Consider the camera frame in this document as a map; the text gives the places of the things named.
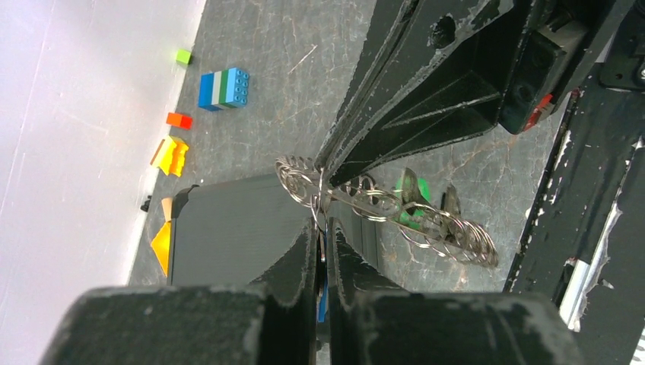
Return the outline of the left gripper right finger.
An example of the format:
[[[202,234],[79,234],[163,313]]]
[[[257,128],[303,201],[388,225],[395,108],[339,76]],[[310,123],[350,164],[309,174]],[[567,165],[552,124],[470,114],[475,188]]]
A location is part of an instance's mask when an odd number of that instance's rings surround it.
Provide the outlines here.
[[[327,223],[333,364],[582,364],[552,303],[503,293],[413,293]]]

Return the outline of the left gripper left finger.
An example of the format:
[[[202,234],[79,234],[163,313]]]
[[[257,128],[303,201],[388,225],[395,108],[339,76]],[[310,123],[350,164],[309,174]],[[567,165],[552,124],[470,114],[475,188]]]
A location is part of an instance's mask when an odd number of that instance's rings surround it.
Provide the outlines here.
[[[318,232],[246,285],[104,287],[64,315],[44,364],[312,364]]]

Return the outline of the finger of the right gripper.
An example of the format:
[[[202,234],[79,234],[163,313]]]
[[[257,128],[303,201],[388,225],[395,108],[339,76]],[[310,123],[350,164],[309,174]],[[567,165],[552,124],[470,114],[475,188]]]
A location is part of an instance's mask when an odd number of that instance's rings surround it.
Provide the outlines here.
[[[417,7],[417,1],[376,2],[348,91],[316,156],[315,167],[329,169],[332,166],[332,156],[340,148],[342,139],[357,124],[357,115],[377,75],[387,63]]]

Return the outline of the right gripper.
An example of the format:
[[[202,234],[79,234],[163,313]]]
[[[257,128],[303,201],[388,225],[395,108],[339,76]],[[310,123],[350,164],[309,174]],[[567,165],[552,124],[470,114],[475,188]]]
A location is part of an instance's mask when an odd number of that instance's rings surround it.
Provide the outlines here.
[[[633,1],[417,1],[324,180],[482,135],[517,135],[588,75]]]

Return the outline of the blue key tag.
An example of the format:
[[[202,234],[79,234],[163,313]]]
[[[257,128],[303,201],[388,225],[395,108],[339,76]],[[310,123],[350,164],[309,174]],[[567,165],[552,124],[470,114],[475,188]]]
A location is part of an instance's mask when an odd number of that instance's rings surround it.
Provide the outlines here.
[[[328,306],[328,278],[326,267],[326,232],[319,232],[319,263],[317,266],[317,275],[319,280],[319,297],[317,302],[317,322],[324,323]]]

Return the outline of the green key tag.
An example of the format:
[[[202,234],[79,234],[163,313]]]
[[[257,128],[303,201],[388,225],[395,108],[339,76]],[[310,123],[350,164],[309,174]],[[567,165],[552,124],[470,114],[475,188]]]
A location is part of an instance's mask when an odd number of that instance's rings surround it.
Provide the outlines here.
[[[402,171],[397,184],[396,191],[400,195],[401,206],[406,206],[412,202],[421,205],[429,205],[430,202],[421,194],[416,173],[409,167]],[[428,225],[423,223],[424,212],[417,205],[408,206],[396,218],[396,222],[419,231],[428,232]]]

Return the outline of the metal disc keyring with rings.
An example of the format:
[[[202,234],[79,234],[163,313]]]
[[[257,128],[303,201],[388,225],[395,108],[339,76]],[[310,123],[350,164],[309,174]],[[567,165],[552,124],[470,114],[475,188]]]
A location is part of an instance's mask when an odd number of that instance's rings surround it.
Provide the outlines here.
[[[401,206],[396,186],[390,190],[381,189],[368,174],[356,176],[332,188],[323,181],[322,171],[314,167],[311,159],[293,155],[278,157],[275,171],[280,184],[292,199],[311,210],[320,231],[327,231],[326,224],[320,218],[326,215],[333,202],[340,202],[358,217],[394,225],[410,244],[429,249],[440,257],[485,268],[495,268],[499,264],[494,241],[481,224],[462,216],[459,197],[452,185],[447,186],[440,206],[435,206],[430,202],[426,182],[418,178],[421,194],[430,204],[412,202]],[[428,232],[396,222],[401,212],[411,205],[417,205],[424,212],[423,223],[428,225]]]

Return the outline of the dark grey hard case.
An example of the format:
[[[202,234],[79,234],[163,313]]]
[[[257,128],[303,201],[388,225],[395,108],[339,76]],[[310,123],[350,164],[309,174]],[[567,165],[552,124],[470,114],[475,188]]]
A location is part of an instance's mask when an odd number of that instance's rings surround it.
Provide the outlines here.
[[[261,279],[312,217],[273,174],[176,194],[167,282],[244,285]]]

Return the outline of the yellow toy window block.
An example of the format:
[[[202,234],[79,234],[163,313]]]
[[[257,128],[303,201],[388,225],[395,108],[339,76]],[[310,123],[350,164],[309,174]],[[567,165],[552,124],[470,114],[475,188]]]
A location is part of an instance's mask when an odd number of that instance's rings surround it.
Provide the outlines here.
[[[170,221],[165,222],[151,241],[151,248],[165,276],[168,276],[171,226]]]

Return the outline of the wooden peg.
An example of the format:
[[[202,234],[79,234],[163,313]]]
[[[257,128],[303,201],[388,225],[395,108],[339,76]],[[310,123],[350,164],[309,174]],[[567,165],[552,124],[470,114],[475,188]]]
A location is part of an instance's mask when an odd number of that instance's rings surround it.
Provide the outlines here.
[[[162,212],[164,214],[164,220],[166,222],[171,221],[172,220],[173,198],[172,197],[163,198],[160,201],[160,205],[162,207]]]

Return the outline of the small black clip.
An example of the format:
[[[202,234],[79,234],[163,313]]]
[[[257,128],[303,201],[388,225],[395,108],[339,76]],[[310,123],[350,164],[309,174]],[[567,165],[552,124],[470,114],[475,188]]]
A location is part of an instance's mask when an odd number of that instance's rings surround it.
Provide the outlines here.
[[[148,195],[145,201],[140,205],[140,210],[143,212],[148,212],[151,204],[151,196]]]

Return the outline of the blue green stacked bricks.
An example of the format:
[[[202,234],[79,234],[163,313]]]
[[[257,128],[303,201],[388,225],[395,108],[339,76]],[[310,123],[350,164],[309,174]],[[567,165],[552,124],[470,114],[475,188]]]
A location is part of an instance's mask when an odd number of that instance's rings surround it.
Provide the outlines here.
[[[249,74],[228,68],[201,75],[197,107],[207,111],[239,109],[247,105]]]

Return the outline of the yellow orange wedge blocks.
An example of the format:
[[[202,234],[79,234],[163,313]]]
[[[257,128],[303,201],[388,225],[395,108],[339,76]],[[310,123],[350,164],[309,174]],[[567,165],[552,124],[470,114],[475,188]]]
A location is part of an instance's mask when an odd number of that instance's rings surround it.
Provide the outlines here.
[[[159,168],[166,176],[181,177],[189,146],[179,137],[165,136],[157,146],[150,165]]]

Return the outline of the green small cube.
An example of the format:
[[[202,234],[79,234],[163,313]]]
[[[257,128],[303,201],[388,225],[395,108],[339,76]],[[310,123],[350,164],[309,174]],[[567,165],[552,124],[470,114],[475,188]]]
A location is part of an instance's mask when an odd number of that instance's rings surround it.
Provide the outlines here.
[[[178,64],[189,65],[192,61],[192,53],[186,49],[178,49],[175,60]]]

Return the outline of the red small block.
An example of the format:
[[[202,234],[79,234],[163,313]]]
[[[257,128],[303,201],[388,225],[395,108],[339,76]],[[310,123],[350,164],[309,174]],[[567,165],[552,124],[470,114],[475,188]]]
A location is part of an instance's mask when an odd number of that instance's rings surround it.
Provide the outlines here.
[[[192,128],[192,117],[181,113],[168,113],[166,123],[176,128],[190,130]]]

